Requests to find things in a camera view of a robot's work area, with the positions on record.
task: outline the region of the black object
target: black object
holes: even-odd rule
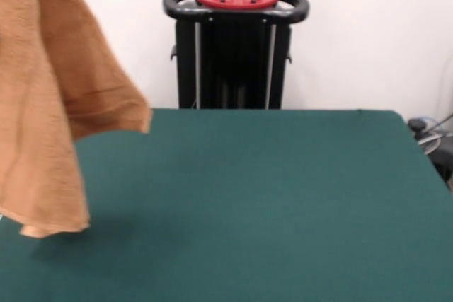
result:
[[[307,0],[281,1],[293,8],[232,11],[164,0],[177,20],[180,108],[281,108],[290,24],[309,12]]]
[[[421,139],[425,135],[427,124],[424,120],[418,118],[411,119],[408,122],[408,126],[414,133],[415,139]]]
[[[432,128],[427,129],[428,125],[426,124],[426,122],[419,118],[409,120],[408,126],[414,133],[414,138],[417,141],[430,136],[430,132],[434,131]],[[445,182],[449,182],[453,175],[453,139],[441,138],[440,144],[434,151],[428,154],[428,157],[430,158],[440,177]]]

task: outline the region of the towel fold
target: towel fold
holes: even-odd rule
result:
[[[150,119],[84,0],[0,0],[0,213],[23,235],[87,228],[73,141]]]

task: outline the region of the cable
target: cable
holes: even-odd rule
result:
[[[447,134],[438,134],[435,132],[435,134],[418,141],[418,145],[422,146],[423,144],[429,143],[431,141],[435,141],[435,140],[443,139],[443,138],[452,138],[452,137],[453,137],[453,132],[449,132]]]
[[[447,118],[444,118],[443,120],[441,120],[440,122],[438,122],[435,126],[433,127],[430,127],[428,130],[426,130],[426,132],[431,132],[433,131],[434,129],[437,129],[438,127],[441,127],[444,123],[448,122],[449,120],[451,120],[453,118],[453,113],[451,115],[449,115]]]
[[[428,155],[432,154],[434,151],[436,151],[439,148],[441,143],[442,143],[442,137],[439,136],[439,138],[437,138],[437,140],[435,140],[435,144],[433,146],[428,147],[423,150],[423,152],[425,153],[425,156],[428,156]]]
[[[439,124],[439,122],[437,120],[435,120],[434,118],[432,117],[427,117],[427,116],[423,116],[423,117],[417,117],[416,119],[418,120],[424,120],[425,122],[431,122],[431,123],[434,123],[434,125],[437,125],[438,127],[440,127],[440,131],[441,132],[445,132],[442,124]]]

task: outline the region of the metal rod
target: metal rod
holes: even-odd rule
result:
[[[195,89],[197,109],[201,109],[201,23],[195,23]]]
[[[270,43],[269,43],[269,60],[268,60],[268,83],[266,85],[266,99],[265,109],[268,110],[270,107],[270,88],[272,87],[272,73],[274,68],[274,53],[275,53],[275,36],[277,33],[277,26],[272,25],[270,27]]]

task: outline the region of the green felt surface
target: green felt surface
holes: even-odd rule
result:
[[[391,112],[157,110],[78,144],[87,232],[0,222],[1,302],[453,301],[453,202]]]

